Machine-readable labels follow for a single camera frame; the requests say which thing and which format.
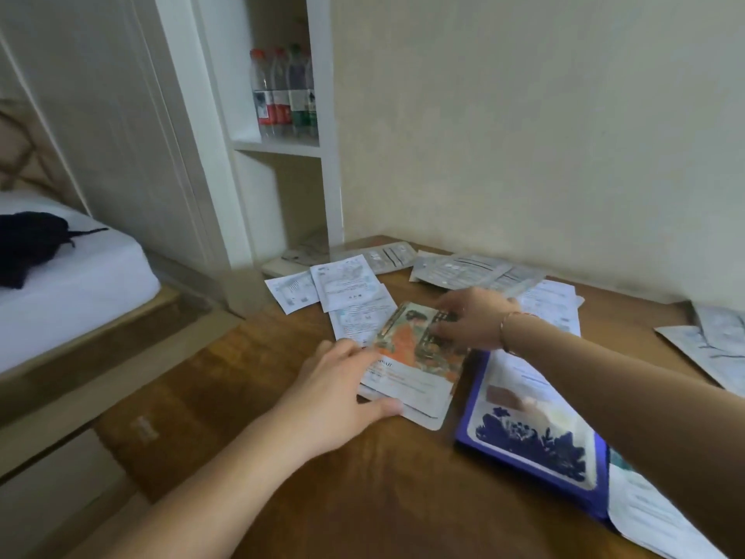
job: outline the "illustration of woman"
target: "illustration of woman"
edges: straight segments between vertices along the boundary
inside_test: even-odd
[[[389,343],[386,347],[378,347],[378,351],[404,365],[416,366],[414,349],[427,330],[427,322],[428,318],[422,312],[407,311],[389,332]]]

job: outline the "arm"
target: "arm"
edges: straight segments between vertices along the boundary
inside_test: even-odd
[[[266,501],[305,461],[401,413],[391,398],[357,403],[362,375],[379,357],[349,339],[323,341],[275,408],[155,505],[109,559],[229,557]]]
[[[507,345],[731,557],[745,550],[745,399],[513,314],[478,288],[447,293],[438,335],[480,349]]]

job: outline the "black cloth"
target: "black cloth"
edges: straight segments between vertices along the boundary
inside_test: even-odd
[[[70,231],[67,220],[47,212],[0,215],[0,286],[23,288],[28,272],[52,259],[73,237],[106,231]]]

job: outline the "hand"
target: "hand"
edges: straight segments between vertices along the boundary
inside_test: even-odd
[[[438,300],[435,308],[452,311],[455,322],[439,322],[432,333],[452,339],[463,347],[492,351],[501,345],[500,325],[509,312],[520,311],[520,302],[483,288],[453,290]]]
[[[403,412],[395,398],[357,402],[357,387],[365,370],[381,355],[362,350],[351,339],[324,340],[300,368],[295,383],[271,411],[290,431],[299,434],[305,459],[335,450],[373,422]]]

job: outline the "blue floral pattern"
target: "blue floral pattern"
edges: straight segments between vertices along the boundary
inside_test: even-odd
[[[575,447],[572,432],[554,437],[551,428],[539,435],[528,424],[510,419],[508,410],[494,408],[476,428],[479,441],[526,458],[578,482],[585,480],[585,449]]]

